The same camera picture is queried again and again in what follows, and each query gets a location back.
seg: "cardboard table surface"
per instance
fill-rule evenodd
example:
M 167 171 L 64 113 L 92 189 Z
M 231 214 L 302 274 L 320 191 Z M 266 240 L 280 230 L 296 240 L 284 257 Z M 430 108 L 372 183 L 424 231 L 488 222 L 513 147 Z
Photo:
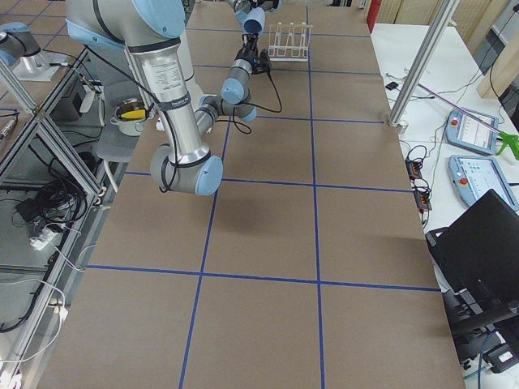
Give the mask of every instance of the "cardboard table surface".
M 310 61 L 272 72 L 283 113 L 214 126 L 207 198 L 160 193 L 165 136 L 141 135 L 40 388 L 464 387 L 363 13 L 278 20 L 314 26 Z M 218 93 L 233 13 L 197 4 L 187 31 Z M 276 108 L 266 76 L 252 93 Z

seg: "paper label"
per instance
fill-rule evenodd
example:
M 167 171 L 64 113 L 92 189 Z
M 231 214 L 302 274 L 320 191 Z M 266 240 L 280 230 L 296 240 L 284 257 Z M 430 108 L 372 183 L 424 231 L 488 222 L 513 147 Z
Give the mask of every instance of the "paper label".
M 143 65 L 143 71 L 153 93 L 169 92 L 182 85 L 176 60 L 160 65 Z

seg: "robotic arm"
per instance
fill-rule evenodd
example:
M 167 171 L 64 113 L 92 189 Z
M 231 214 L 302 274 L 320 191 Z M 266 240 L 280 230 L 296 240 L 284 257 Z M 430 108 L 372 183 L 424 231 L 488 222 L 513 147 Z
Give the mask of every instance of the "robotic arm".
M 268 7 L 273 2 L 262 4 Z M 66 5 L 73 39 L 105 49 L 126 47 L 142 69 L 169 140 L 152 158 L 154 181 L 162 190 L 213 194 L 220 185 L 223 166 L 218 156 L 211 155 L 202 135 L 221 115 L 235 114 L 243 121 L 255 118 L 255 109 L 243 103 L 251 99 L 250 74 L 267 67 L 268 56 L 257 55 L 257 33 L 238 52 L 242 58 L 237 56 L 221 96 L 206 96 L 193 112 L 177 53 L 185 27 L 180 0 L 67 0 Z M 263 9 L 258 12 L 264 18 Z
M 0 60 L 12 66 L 18 58 L 21 58 L 28 73 L 36 74 L 49 69 L 49 62 L 40 45 L 25 24 L 3 24 L 0 26 Z

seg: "blue tape line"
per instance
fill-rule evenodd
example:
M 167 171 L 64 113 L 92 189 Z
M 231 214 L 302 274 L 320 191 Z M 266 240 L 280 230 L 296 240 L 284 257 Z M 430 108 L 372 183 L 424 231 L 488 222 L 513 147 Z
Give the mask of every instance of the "blue tape line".
M 219 29 L 219 28 L 193 28 L 189 27 L 186 28 L 187 31 L 209 31 L 209 32 L 240 32 L 243 33 L 242 30 L 227 30 L 225 28 Z
M 207 32 L 243 32 L 241 30 L 228 30 L 225 28 L 186 28 L 187 31 L 207 31 Z M 274 34 L 275 32 L 265 32 L 266 34 Z M 343 36 L 345 38 L 370 38 L 369 35 L 355 35 L 355 34 L 325 34 L 319 32 L 313 32 L 312 36 Z
M 256 117 L 259 118 L 259 119 L 303 120 L 304 122 L 309 122 L 310 121 L 309 118 L 289 118 L 289 117 L 286 117 L 286 116 L 262 116 L 262 115 L 258 115 Z
M 225 274 L 225 273 L 204 273 L 206 277 L 214 278 L 229 278 L 235 280 L 257 280 L 257 281 L 274 281 L 287 282 L 291 284 L 318 284 L 316 280 L 301 280 L 299 278 L 283 278 L 283 277 L 269 277 L 269 276 L 244 276 L 240 274 Z
M 178 389 L 182 389 L 184 386 L 184 379 L 186 377 L 187 360 L 189 359 L 189 351 L 191 349 L 191 340 L 193 338 L 193 331 L 195 330 L 195 319 L 196 311 L 198 310 L 198 301 L 200 298 L 200 291 L 202 289 L 202 279 L 204 278 L 205 261 L 208 255 L 209 242 L 211 241 L 211 230 L 212 222 L 214 221 L 214 214 L 217 208 L 218 191 L 214 194 L 214 200 L 212 201 L 211 216 L 209 217 L 208 233 L 205 239 L 204 256 L 202 258 L 202 264 L 200 265 L 200 274 L 198 277 L 198 284 L 196 285 L 195 302 L 193 303 L 193 311 L 191 313 L 191 321 L 189 323 L 189 332 L 187 334 L 186 349 L 184 351 L 184 360 L 182 363 L 182 372 L 180 374 L 180 381 L 178 383 Z
M 50 46 L 50 44 L 54 41 L 54 39 L 56 39 L 58 36 L 62 36 L 61 34 L 61 31 L 63 31 L 63 29 L 66 27 L 66 24 L 63 24 L 63 27 L 61 27 L 58 31 L 58 34 L 56 34 L 55 36 L 53 36 L 50 41 L 47 43 L 47 45 L 45 45 L 44 49 L 46 49 L 47 47 Z
M 125 172 L 128 176 L 151 176 L 151 173 L 145 173 L 145 172 Z
M 307 24 L 310 24 L 308 6 L 306 8 Z M 311 88 L 311 49 L 308 48 L 308 94 L 310 101 L 310 132 L 311 132 L 311 170 L 313 180 L 314 195 L 314 234 L 315 234 L 315 269 L 317 275 L 317 314 L 319 322 L 319 354 L 320 354 L 320 373 L 321 389 L 326 389 L 326 369 L 324 363 L 324 329 L 323 329 L 323 298 L 321 291 L 321 264 L 320 264 L 320 240 L 319 240 L 319 208 L 317 203 L 317 173 L 315 163 L 315 137 L 314 137 L 314 106 Z
M 378 192 L 413 193 L 413 190 L 411 190 L 411 189 L 371 188 L 369 186 L 343 186 L 343 185 L 327 185 L 327 184 L 317 184 L 316 186 L 318 188 L 373 190 L 373 191 L 378 191 Z
M 18 1 L 15 3 L 14 6 L 12 6 L 11 8 L 9 8 L 9 9 L 6 11 L 5 14 L 2 14 L 2 17 L 3 17 L 4 15 L 8 15 L 9 12 L 11 12 L 12 10 L 14 10 L 14 9 L 16 8 L 16 6 L 18 6 L 18 5 L 21 3 L 21 1 L 22 1 L 22 0 L 18 0 Z
M 136 271 L 143 273 L 164 273 L 164 274 L 178 274 L 180 276 L 199 276 L 198 271 L 174 270 L 174 269 L 156 269 L 148 267 L 127 267 L 127 266 L 110 266 L 110 265 L 87 265 L 89 269 L 99 270 L 117 270 L 117 271 Z
M 312 73 L 325 73 L 333 75 L 378 75 L 380 73 L 363 72 L 363 71 L 311 71 Z
M 28 26 L 30 26 L 31 24 L 33 24 L 33 23 L 36 21 L 36 19 L 38 19 L 38 18 L 39 18 L 39 17 L 40 17 L 40 16 L 41 16 L 45 11 L 47 11 L 47 9 L 48 9 L 51 5 L 52 5 L 52 2 L 49 2 L 49 4 L 47 4 L 47 5 L 45 6 L 45 8 L 44 8 L 43 10 L 41 10 L 41 12 L 40 12 L 38 15 L 36 15 L 36 16 L 34 17 L 34 19 L 31 21 L 31 23 L 28 24 Z
M 440 288 L 430 288 L 430 287 L 423 287 L 423 286 L 364 284 L 364 283 L 357 283 L 357 282 L 340 282 L 340 281 L 321 281 L 321 284 L 322 285 L 331 285 L 331 286 L 349 286 L 352 288 L 412 290 L 415 292 L 441 292 Z
M 29 18 L 34 17 L 34 15 L 29 15 L 29 14 L 9 14 L 9 16 L 25 16 L 25 17 L 29 17 Z M 61 18 L 61 19 L 64 18 L 64 16 L 60 16 L 60 15 L 42 15 L 42 14 L 39 14 L 38 16 L 41 16 L 42 18 Z
M 358 119 L 314 119 L 314 122 L 332 123 L 363 123 L 363 124 L 384 124 L 383 120 L 358 120 Z
M 231 66 L 226 65 L 193 65 L 193 67 L 207 67 L 212 69 L 230 69 Z M 308 73 L 308 71 L 302 70 L 302 69 L 272 69 L 272 71 L 290 71 L 293 73 Z M 380 73 L 373 73 L 373 72 L 364 72 L 364 71 L 311 71 L 312 73 L 319 73 L 319 74 L 333 74 L 333 75 L 378 75 L 380 76 Z
M 285 119 L 285 120 L 303 120 L 304 122 L 309 122 L 310 118 L 289 118 L 289 117 L 279 117 L 279 116 L 262 116 L 258 115 L 257 118 L 260 119 Z M 384 124 L 383 120 L 361 120 L 361 119 L 316 119 L 312 118 L 314 122 L 331 122 L 331 123 L 359 123 L 359 124 Z
M 240 178 L 223 178 L 222 181 L 227 182 L 245 182 L 250 184 L 269 184 L 269 185 L 285 185 L 285 186 L 309 186 L 313 187 L 314 184 L 305 184 L 302 182 L 283 182 L 283 181 L 259 181 L 259 180 L 242 180 Z
M 430 288 L 423 286 L 406 286 L 406 285 L 389 285 L 389 284 L 367 284 L 361 282 L 345 282 L 345 281 L 327 281 L 327 280 L 304 280 L 301 278 L 285 278 L 285 277 L 273 277 L 273 276 L 248 276 L 243 274 L 230 274 L 230 273 L 212 273 L 212 272 L 199 272 L 199 271 L 188 271 L 188 270 L 175 270 L 175 269 L 160 269 L 153 267 L 128 267 L 128 266 L 113 266 L 113 265 L 98 265 L 89 264 L 88 269 L 97 270 L 111 270 L 111 271 L 133 271 L 138 273 L 156 273 L 156 274 L 173 274 L 178 276 L 204 276 L 212 278 L 225 278 L 231 280 L 258 280 L 258 281 L 272 281 L 272 282 L 284 282 L 289 284 L 321 284 L 328 286 L 342 286 L 347 288 L 366 288 L 366 289 L 392 289 L 392 290 L 410 290 L 415 292 L 441 292 L 440 288 Z
M 369 35 L 355 35 L 355 34 L 325 34 L 323 32 L 313 32 L 312 36 L 343 36 L 347 38 L 371 38 Z
M 150 173 L 144 172 L 125 172 L 129 176 L 151 176 Z M 392 188 L 373 188 L 369 186 L 347 186 L 347 185 L 328 185 L 328 184 L 313 184 L 305 182 L 283 182 L 283 181 L 262 181 L 262 180 L 247 180 L 241 178 L 222 178 L 225 182 L 243 182 L 249 184 L 266 184 L 266 185 L 286 185 L 286 186 L 309 186 L 315 188 L 330 188 L 330 189 L 346 189 L 346 190 L 371 190 L 378 192 L 395 192 L 395 193 L 413 193 L 411 189 L 392 189 Z

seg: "light blue joint cap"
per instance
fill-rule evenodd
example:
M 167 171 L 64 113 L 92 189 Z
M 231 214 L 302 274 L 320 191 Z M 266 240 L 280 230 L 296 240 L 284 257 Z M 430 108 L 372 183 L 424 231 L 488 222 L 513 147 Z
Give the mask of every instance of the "light blue joint cap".
M 78 41 L 83 45 L 101 47 L 102 49 L 108 50 L 124 49 L 123 44 L 112 41 L 106 36 L 102 36 L 96 32 L 87 30 L 86 28 L 71 22 L 69 19 L 66 20 L 66 26 L 68 27 L 68 35 L 70 35 L 73 40 Z
M 263 33 L 263 28 L 265 25 L 265 11 L 263 8 L 256 7 L 245 19 L 243 23 L 243 31 L 247 34 L 258 34 Z
M 247 116 L 244 118 L 240 118 L 240 120 L 244 123 L 252 122 L 254 119 L 256 119 L 256 116 L 258 115 L 258 110 L 256 107 L 252 108 L 252 111 L 249 112 Z
M 16 58 L 10 55 L 7 51 L 0 50 L 0 59 L 8 66 L 13 66 L 16 63 Z
M 217 191 L 221 179 L 224 177 L 224 165 L 219 156 L 212 156 L 200 170 L 196 180 L 195 194 L 210 196 Z
M 245 89 L 237 79 L 226 79 L 221 87 L 221 96 L 229 104 L 236 105 L 245 98 Z
M 277 3 L 277 8 L 271 8 L 270 10 L 268 10 L 268 12 L 276 12 L 276 11 L 279 11 L 281 9 L 281 7 L 283 6 L 283 0 L 279 0 L 279 3 Z
M 27 27 L 22 22 L 11 22 L 11 23 L 5 23 L 2 26 L 0 26 L 0 30 L 3 30 L 5 32 L 29 32 L 29 27 Z
M 180 0 L 131 0 L 144 22 L 157 34 L 178 38 L 186 27 L 186 13 Z
M 245 11 L 240 10 L 238 12 L 235 12 L 234 16 L 236 16 L 236 19 L 240 23 L 240 26 L 243 26 L 243 24 L 245 23 L 245 19 L 247 18 L 247 13 Z

